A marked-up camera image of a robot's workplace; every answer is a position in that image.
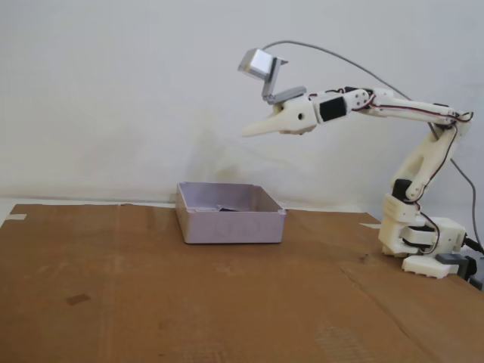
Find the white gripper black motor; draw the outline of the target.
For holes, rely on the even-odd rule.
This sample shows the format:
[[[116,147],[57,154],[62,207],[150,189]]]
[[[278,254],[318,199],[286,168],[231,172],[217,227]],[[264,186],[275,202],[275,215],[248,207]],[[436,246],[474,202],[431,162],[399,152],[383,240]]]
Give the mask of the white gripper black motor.
[[[349,113],[349,105],[343,96],[299,96],[281,104],[281,115],[283,121],[287,122],[282,133],[302,135],[321,124],[346,117]],[[245,126],[241,135],[253,137],[280,132],[278,117],[279,112],[272,112],[266,118]]]

